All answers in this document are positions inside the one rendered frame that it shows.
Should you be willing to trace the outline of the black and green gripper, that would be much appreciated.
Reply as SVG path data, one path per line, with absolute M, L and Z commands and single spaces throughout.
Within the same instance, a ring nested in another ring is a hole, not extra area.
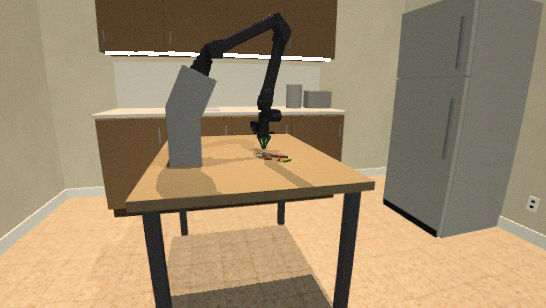
M 271 139 L 271 135 L 269 134 L 274 134 L 274 131 L 269 131 L 269 122 L 259 122 L 259 132 L 253 132 L 253 134 L 257 134 L 257 139 L 261 145 L 261 148 L 262 149 L 266 149 L 266 146 L 269 142 L 269 140 Z M 267 139 L 267 140 L 266 140 Z M 262 140 L 262 141 L 261 141 Z M 266 142 L 266 143 L 265 143 Z M 262 145 L 263 143 L 263 145 Z

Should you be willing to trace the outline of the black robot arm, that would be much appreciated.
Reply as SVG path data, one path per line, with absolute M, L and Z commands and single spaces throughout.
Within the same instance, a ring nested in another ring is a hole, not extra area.
M 221 57 L 224 56 L 226 51 L 272 28 L 274 32 L 272 37 L 272 51 L 263 87 L 257 100 L 258 110 L 261 110 L 261 112 L 259 112 L 259 121 L 250 121 L 250 127 L 252 131 L 256 132 L 259 132 L 259 122 L 261 122 L 261 124 L 262 122 L 265 122 L 265 124 L 266 122 L 277 122 L 281 121 L 282 117 L 281 110 L 271 109 L 273 103 L 274 88 L 283 52 L 287 42 L 289 42 L 291 35 L 291 28 L 280 15 L 280 13 L 277 12 L 275 13 L 275 15 L 270 14 L 265 19 L 251 24 L 235 33 L 232 33 L 224 37 L 223 39 L 219 39 L 220 41 L 214 40 L 211 41 L 209 44 L 205 43 L 200 53 L 197 55 L 196 60 L 194 60 L 193 64 L 190 66 L 191 69 L 208 76 L 211 70 L 211 64 L 213 62 L 211 59 L 222 59 Z

